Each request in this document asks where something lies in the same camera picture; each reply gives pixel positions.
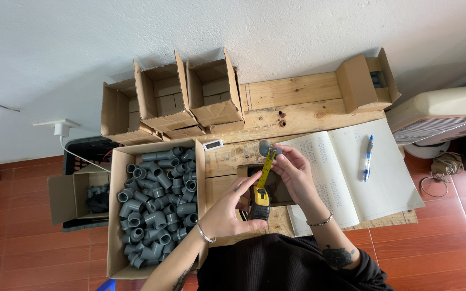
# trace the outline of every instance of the cardboard box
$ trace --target cardboard box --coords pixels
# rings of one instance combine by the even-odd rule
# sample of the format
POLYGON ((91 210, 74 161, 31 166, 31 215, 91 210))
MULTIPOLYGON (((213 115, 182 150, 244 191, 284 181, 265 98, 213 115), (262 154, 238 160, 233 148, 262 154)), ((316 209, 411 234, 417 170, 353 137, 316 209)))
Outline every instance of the cardboard box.
POLYGON ((131 146, 160 141, 161 136, 152 128, 141 124, 139 103, 134 79, 114 84, 104 82, 101 109, 101 134, 115 142, 131 146))
MULTIPOLYGON (((111 169, 110 165, 101 165, 111 169)), ((56 225, 73 219, 106 218, 109 213, 89 213, 87 190, 90 186, 109 184, 109 172, 93 165, 88 165, 73 175, 53 176, 48 178, 50 195, 51 224, 56 225)))
POLYGON ((200 124, 210 126, 242 120, 235 71, 226 50, 223 60, 195 66, 186 61, 186 75, 190 110, 200 124))
POLYGON ((401 96, 384 49, 377 57, 365 58, 360 54, 344 61, 335 72, 346 113, 382 110, 401 96), (383 88, 373 88, 371 71, 380 71, 378 77, 383 88))
MULTIPOLYGON (((199 219, 206 213, 206 185, 204 172, 204 148, 194 139, 179 139, 166 142, 133 145, 130 147, 115 148, 112 151, 112 175, 109 197, 109 237, 107 248, 107 277, 112 279, 144 279, 148 278, 156 266, 147 266, 136 269, 129 266, 127 257, 123 254, 125 245, 121 241, 124 232, 120 228, 120 208, 117 194, 124 188, 124 183, 131 178, 125 171, 128 164, 141 162, 141 155, 149 152, 167 151, 173 147, 195 147, 195 161, 197 164, 197 213, 199 219)), ((197 261, 192 269, 200 268, 208 255, 208 243, 199 252, 197 261)))
POLYGON ((206 132, 200 125, 192 125, 183 129, 176 129, 165 132, 171 139, 181 139, 205 135, 206 132))
MULTIPOLYGON (((262 170, 262 168, 263 164, 242 165, 238 166, 237 174, 238 176, 251 176, 257 171, 262 170)), ((269 171, 265 188, 268 190, 269 195, 271 195, 271 207, 296 204, 290 196, 282 178, 274 171, 269 171)))
POLYGON ((212 134, 223 134, 231 131, 243 130, 245 126, 245 120, 222 123, 217 125, 210 125, 210 132, 212 134))
POLYGON ((145 70, 134 61, 141 122, 162 133, 198 124, 189 109, 184 64, 174 55, 175 64, 145 70))

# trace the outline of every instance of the tape measure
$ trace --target tape measure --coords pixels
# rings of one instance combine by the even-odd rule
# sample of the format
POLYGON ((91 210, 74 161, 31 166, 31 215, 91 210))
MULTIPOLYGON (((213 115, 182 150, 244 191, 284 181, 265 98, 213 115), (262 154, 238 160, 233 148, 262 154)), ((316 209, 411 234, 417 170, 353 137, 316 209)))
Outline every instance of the tape measure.
POLYGON ((269 200, 269 194, 264 188, 267 181, 267 176, 271 170, 272 161, 276 157, 277 148, 269 147, 269 152, 267 153, 267 160, 263 165, 262 176, 258 179, 258 184, 256 186, 251 186, 249 192, 251 196, 249 198, 249 208, 248 208, 248 220, 251 219, 263 219, 267 221, 269 219, 269 210, 271 209, 271 202, 269 200))

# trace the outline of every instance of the measuring tape blade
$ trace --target measuring tape blade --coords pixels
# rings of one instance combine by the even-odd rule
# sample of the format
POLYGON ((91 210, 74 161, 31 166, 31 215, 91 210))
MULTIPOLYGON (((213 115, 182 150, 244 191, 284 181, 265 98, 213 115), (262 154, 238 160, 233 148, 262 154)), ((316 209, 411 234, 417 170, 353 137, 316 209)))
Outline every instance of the measuring tape blade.
POLYGON ((269 175, 269 171, 271 170, 272 161, 276 157, 276 148, 269 147, 269 152, 267 153, 267 160, 263 165, 262 169, 262 176, 258 179, 258 188, 263 188, 265 186, 265 182, 267 181, 267 176, 269 175))

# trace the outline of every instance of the white wall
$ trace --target white wall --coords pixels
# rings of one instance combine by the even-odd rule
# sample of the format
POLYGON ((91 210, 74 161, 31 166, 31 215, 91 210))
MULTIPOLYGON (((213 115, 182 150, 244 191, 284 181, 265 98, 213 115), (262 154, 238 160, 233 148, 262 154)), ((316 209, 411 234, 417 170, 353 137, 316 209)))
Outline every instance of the white wall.
POLYGON ((102 82, 143 67, 215 60, 226 47, 241 83, 335 70, 386 48, 399 91, 466 82, 466 1, 0 0, 0 162, 62 154, 32 123, 100 134, 102 82))

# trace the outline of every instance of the ballpoint pen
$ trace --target ballpoint pen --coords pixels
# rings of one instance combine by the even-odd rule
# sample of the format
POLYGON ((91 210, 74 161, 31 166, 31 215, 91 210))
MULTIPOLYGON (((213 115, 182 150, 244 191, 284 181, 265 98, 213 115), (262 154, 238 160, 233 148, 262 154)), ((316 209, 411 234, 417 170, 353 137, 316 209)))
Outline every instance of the ballpoint pen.
POLYGON ((366 163, 364 166, 364 182, 370 177, 370 160, 371 160, 371 150, 373 149, 373 135, 370 136, 368 141, 368 150, 366 151, 366 163))

